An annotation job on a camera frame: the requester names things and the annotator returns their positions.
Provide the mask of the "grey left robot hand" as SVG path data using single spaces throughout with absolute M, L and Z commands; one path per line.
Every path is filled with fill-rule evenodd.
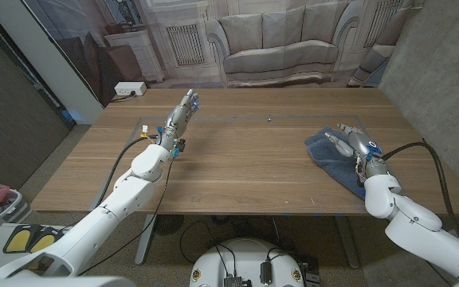
M 190 89 L 181 102 L 167 116 L 163 131 L 155 142 L 167 150 L 171 150 L 175 141 L 186 131 L 190 118 L 199 110 L 198 94 Z

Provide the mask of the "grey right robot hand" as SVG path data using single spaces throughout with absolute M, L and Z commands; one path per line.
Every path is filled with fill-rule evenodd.
M 345 157 L 355 158 L 355 172 L 361 183 L 375 175 L 387 175 L 389 167 L 383 159 L 380 146 L 358 128 L 346 124 L 337 126 L 347 135 L 348 143 L 325 132 L 326 138 Z

